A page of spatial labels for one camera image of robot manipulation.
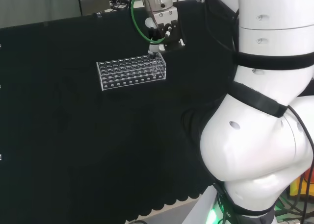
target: yellow object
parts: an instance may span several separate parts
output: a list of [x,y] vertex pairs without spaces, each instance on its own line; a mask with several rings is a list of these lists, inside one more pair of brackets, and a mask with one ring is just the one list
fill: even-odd
[[[298,195],[298,191],[299,191],[299,185],[300,185],[300,177],[298,177],[296,180],[294,180],[291,184],[290,184],[290,196],[297,196]],[[306,186],[307,186],[307,182],[305,180],[303,180],[302,182],[302,189],[301,189],[301,195],[305,195],[306,194]],[[310,185],[310,196],[314,197],[314,184]]]

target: red object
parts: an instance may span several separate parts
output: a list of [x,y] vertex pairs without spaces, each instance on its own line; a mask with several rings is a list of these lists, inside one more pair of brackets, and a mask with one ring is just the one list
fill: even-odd
[[[309,180],[309,176],[310,176],[310,170],[307,170],[304,174],[304,179],[306,180],[306,182]],[[311,184],[314,183],[314,170],[312,172],[312,177],[311,177]]]

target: black cloth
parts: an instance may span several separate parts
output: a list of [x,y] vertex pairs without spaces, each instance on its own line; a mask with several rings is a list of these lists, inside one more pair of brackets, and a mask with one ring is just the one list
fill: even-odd
[[203,4],[179,10],[186,46],[164,54],[167,80],[104,92],[97,61],[148,50],[127,11],[0,30],[0,223],[124,224],[211,185],[181,114],[226,92],[232,55]]

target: green cable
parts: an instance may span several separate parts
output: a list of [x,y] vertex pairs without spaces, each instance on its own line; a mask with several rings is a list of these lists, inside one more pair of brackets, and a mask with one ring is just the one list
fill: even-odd
[[162,39],[159,39],[159,40],[151,40],[151,39],[147,38],[147,37],[145,36],[145,34],[143,34],[143,33],[141,32],[141,30],[139,29],[139,27],[138,27],[138,25],[137,25],[137,23],[136,23],[136,20],[135,20],[135,18],[134,18],[134,2],[135,2],[135,0],[132,0],[132,1],[131,1],[131,15],[132,15],[132,20],[133,20],[133,23],[134,23],[134,25],[135,25],[135,28],[137,29],[137,31],[139,32],[139,34],[140,34],[144,39],[146,39],[148,42],[153,43],[153,44],[160,44],[165,38],[162,38]]

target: green light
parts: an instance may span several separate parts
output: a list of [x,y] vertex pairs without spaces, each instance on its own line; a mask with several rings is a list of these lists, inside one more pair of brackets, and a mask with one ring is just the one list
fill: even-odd
[[215,213],[215,210],[212,209],[207,216],[206,224],[213,224],[217,219],[217,215]]

